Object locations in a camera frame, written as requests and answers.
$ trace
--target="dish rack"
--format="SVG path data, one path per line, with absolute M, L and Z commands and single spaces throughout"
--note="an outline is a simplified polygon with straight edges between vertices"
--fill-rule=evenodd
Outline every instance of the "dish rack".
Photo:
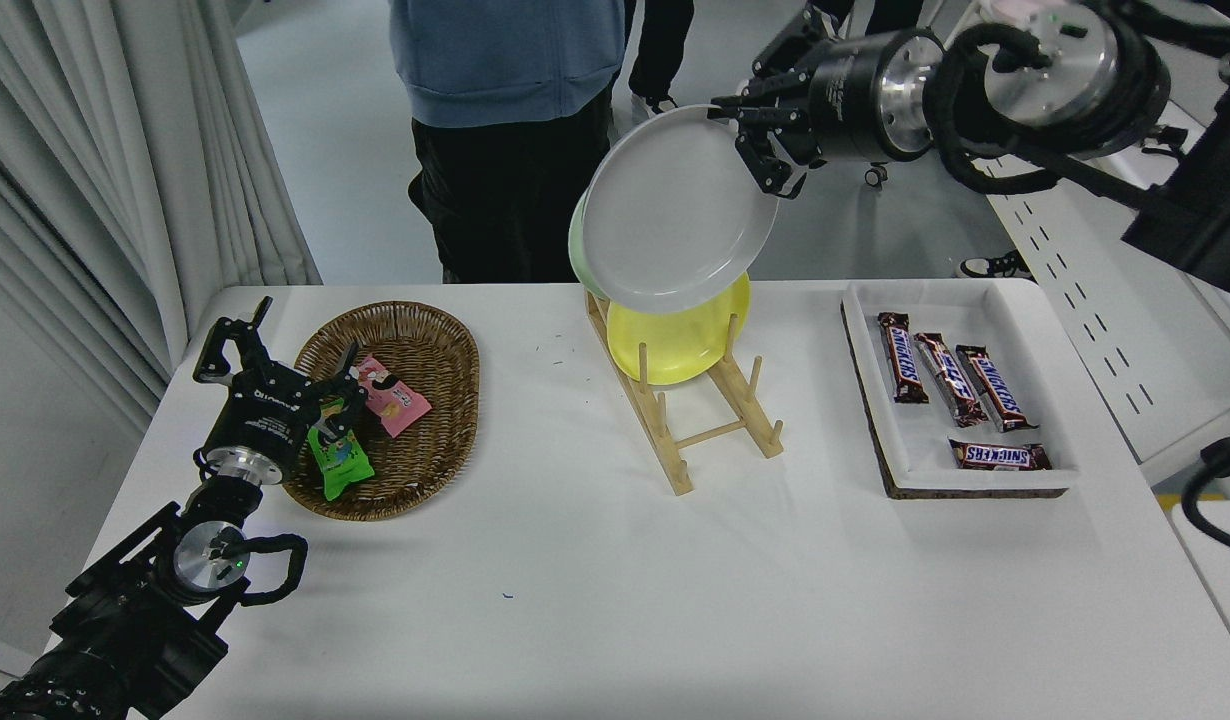
M 667 417 L 665 393 L 662 389 L 657 391 L 657 386 L 652 386 L 646 382 L 648 366 L 646 343 L 643 342 L 638 346 L 638 379 L 629 378 L 615 364 L 610 345 L 606 342 L 606 314 L 610 310 L 610 302 L 597 299 L 590 292 L 584 292 L 584 299 L 588 320 L 593 325 L 593 331 L 597 332 L 597 340 L 601 342 L 603 350 L 606 351 L 606 359 L 610 361 L 611 369 L 615 372 L 615 377 L 619 378 L 620 386 L 624 386 L 624 395 L 633 405 L 633 414 L 637 414 L 637 420 L 642 423 L 646 438 L 651 442 L 653 450 L 656 450 L 656 457 L 661 462 L 661 468 L 664 468 L 665 476 L 669 478 L 674 495 L 685 495 L 694 489 L 691 474 L 688 470 L 688 462 L 681 458 L 684 448 L 724 436 L 726 433 L 734 432 L 734 430 L 748 430 L 753 443 L 756 443 L 756 448 L 768 459 L 784 452 L 784 446 L 780 444 L 779 438 L 780 433 L 784 432 L 784 421 L 775 420 L 775 425 L 771 425 L 771 421 L 766 418 L 766 411 L 763 410 L 761 404 L 756 400 L 756 379 L 761 374 L 763 357 L 759 354 L 753 359 L 753 369 L 748 378 L 744 377 L 743 370 L 736 363 L 733 350 L 736 337 L 739 334 L 738 315 L 729 315 L 729 327 L 726 331 L 726 351 L 721 356 L 721 359 L 717 359 L 707 369 L 707 374 L 713 384 L 716 384 L 717 391 L 721 393 L 721 396 L 726 398 L 729 409 L 734 411 L 736 420 L 731 421 L 731 423 L 717 425 L 716 428 L 705 430 L 702 433 L 675 439 L 673 430 L 669 428 L 669 418 Z

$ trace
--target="person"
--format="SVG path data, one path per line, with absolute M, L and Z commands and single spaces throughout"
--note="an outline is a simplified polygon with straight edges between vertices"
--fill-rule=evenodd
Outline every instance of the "person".
M 852 12 L 856 0 L 811 0 L 811 4 L 822 12 L 833 15 L 833 28 L 838 31 L 843 27 L 845 17 Z M 921 12 L 922 0 L 877 0 L 865 34 L 916 27 Z
M 637 0 L 624 0 L 624 42 L 633 34 Z M 664 113 L 678 102 L 669 95 L 694 18 L 694 0 L 646 0 L 642 36 L 637 41 L 637 59 L 629 73 L 629 90 L 640 114 Z
M 1018 250 L 1009 251 L 999 258 L 967 258 L 953 270 L 958 278 L 1021 278 L 1032 279 L 1032 272 L 1018 255 Z
M 569 214 L 610 142 L 624 0 L 391 0 L 443 282 L 574 282 Z

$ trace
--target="candy bar wrapper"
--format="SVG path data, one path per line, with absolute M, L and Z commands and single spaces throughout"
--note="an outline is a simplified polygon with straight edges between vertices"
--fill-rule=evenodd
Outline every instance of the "candy bar wrapper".
M 358 366 L 358 384 L 367 389 L 367 406 L 379 416 L 387 436 L 397 437 L 433 409 L 424 396 L 406 386 L 401 378 L 368 356 Z
M 338 414 L 344 401 L 335 400 L 322 406 L 322 418 Z M 312 450 L 317 469 L 322 471 L 322 494 L 327 500 L 339 497 L 353 482 L 374 478 L 371 459 L 368 459 L 353 430 L 337 441 L 322 437 L 321 430 L 309 428 L 308 446 Z
M 984 423 L 989 418 L 975 398 L 975 388 L 966 378 L 957 357 L 953 357 L 941 334 L 916 334 L 918 352 L 926 361 L 926 368 L 935 375 L 940 395 L 948 404 L 953 421 L 959 428 Z
M 1036 428 L 1025 417 L 1023 410 L 1018 409 L 1018 402 L 1014 400 L 1011 389 L 1002 379 L 1002 373 L 998 372 L 993 364 L 989 351 L 982 346 L 958 345 L 957 356 L 962 359 L 963 368 L 970 375 L 970 383 L 984 401 L 984 410 L 989 414 L 1000 432 L 1007 433 L 1011 430 Z
M 964 470 L 1050 470 L 1050 459 L 1041 443 L 1033 446 L 988 446 L 950 438 L 957 466 Z
M 881 313 L 881 345 L 891 359 L 891 378 L 895 382 L 895 402 L 930 402 L 922 379 L 918 377 L 918 357 L 913 353 L 913 340 L 908 334 L 908 315 Z

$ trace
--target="black pants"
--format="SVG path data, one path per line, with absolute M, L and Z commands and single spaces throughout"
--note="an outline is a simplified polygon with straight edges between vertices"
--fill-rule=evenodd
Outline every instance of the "black pants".
M 633 34 L 637 0 L 624 0 L 624 42 Z M 681 54 L 694 18 L 694 0 L 646 0 L 637 59 L 629 74 L 633 95 L 663 100 L 681 68 Z
M 839 20 L 847 17 L 855 2 L 856 0 L 812 0 L 817 9 L 836 15 Z M 921 12 L 922 0 L 877 0 L 865 34 L 915 27 Z
M 541 123 L 437 128 L 411 121 L 410 199 L 433 225 L 446 281 L 574 282 L 569 214 L 610 150 L 606 91 Z

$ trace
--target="yellow plate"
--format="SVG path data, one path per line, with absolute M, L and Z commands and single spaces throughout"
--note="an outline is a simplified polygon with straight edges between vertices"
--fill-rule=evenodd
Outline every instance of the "yellow plate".
M 729 315 L 748 319 L 752 288 L 748 273 L 710 302 L 681 313 L 648 315 L 611 302 L 606 315 L 606 345 L 624 374 L 640 375 L 638 346 L 646 343 L 647 382 L 657 386 L 689 382 L 711 368 L 726 352 Z

